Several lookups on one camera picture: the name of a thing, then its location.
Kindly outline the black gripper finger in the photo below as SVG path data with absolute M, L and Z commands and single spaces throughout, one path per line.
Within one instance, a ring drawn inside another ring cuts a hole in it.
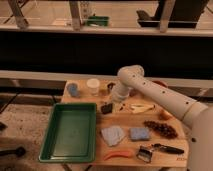
M 102 114 L 109 114 L 113 111 L 113 104 L 108 103 L 101 106 L 101 113 Z

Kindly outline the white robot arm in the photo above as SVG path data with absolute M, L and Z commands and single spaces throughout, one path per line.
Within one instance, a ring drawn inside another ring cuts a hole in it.
M 120 68 L 117 78 L 111 91 L 113 102 L 125 100 L 131 89 L 151 98 L 191 129 L 187 171 L 213 171 L 213 106 L 146 79 L 140 65 Z

